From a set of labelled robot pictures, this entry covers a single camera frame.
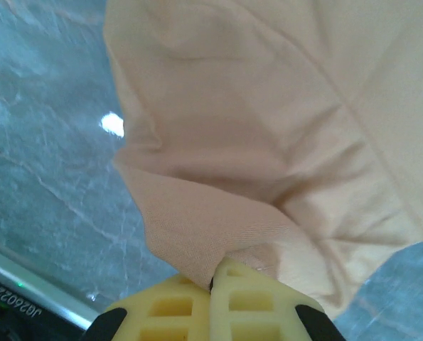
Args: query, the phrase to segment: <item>gray marble surface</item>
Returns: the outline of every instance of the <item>gray marble surface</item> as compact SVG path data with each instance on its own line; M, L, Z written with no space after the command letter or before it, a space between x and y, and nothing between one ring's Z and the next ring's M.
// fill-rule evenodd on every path
M112 168L124 142L104 10L0 0L0 243L102 307L174 273ZM349 341L423 341L423 244L394 255L336 324Z

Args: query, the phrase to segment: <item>garment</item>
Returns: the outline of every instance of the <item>garment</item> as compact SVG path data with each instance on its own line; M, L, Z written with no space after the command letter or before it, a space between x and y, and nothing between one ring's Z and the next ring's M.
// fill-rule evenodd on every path
M116 156L146 243L224 256L331 317L423 241L423 1L109 0Z

